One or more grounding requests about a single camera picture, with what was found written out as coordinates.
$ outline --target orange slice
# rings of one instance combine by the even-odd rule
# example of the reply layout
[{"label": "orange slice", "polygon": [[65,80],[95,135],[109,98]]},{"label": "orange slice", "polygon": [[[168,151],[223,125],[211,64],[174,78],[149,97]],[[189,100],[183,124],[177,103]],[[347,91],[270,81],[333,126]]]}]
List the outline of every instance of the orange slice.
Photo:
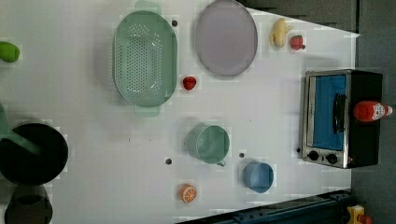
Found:
[{"label": "orange slice", "polygon": [[184,203],[190,203],[197,197],[197,189],[191,185],[185,184],[180,190],[180,198]]}]

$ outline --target red apple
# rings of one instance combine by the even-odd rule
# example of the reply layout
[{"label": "red apple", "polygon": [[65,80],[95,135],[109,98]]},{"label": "red apple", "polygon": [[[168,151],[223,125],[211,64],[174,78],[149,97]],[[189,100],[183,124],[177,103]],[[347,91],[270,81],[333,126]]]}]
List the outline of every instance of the red apple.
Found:
[{"label": "red apple", "polygon": [[294,50],[305,49],[305,45],[303,44],[303,37],[301,35],[295,35],[290,40],[291,48]]}]

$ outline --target red object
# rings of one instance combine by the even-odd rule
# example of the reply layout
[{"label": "red object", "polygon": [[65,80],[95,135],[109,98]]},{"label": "red object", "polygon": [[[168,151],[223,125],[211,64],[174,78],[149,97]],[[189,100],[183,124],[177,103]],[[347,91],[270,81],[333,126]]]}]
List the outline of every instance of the red object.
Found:
[{"label": "red object", "polygon": [[370,122],[381,119],[390,115],[393,112],[392,107],[382,105],[375,101],[362,101],[358,103],[353,109],[353,115],[357,120],[363,122]]},{"label": "red object", "polygon": [[197,79],[195,79],[195,77],[185,77],[183,79],[183,86],[188,91],[194,89],[196,84],[197,84]]},{"label": "red object", "polygon": [[295,35],[290,40],[291,48],[294,50],[305,49],[305,45],[303,44],[303,36]]},{"label": "red object", "polygon": [[361,222],[362,224],[373,224],[373,219],[365,215],[358,216],[358,221]]}]

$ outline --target toaster oven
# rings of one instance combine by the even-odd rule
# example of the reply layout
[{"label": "toaster oven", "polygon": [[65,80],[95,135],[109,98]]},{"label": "toaster oven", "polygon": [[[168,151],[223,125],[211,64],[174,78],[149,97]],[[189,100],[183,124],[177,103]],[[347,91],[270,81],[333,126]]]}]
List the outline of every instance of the toaster oven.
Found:
[{"label": "toaster oven", "polygon": [[304,87],[302,157],[338,168],[378,163],[380,120],[361,122],[353,108],[381,102],[382,75],[357,70],[307,72]]}]

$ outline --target ketchup bottle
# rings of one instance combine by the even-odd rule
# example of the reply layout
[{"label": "ketchup bottle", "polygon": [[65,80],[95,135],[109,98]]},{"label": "ketchup bottle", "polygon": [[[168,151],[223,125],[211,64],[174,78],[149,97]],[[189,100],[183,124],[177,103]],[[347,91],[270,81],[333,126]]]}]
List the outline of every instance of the ketchup bottle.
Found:
[{"label": "ketchup bottle", "polygon": [[392,107],[376,101],[362,101],[353,109],[353,115],[357,120],[370,122],[389,116],[393,112]]}]

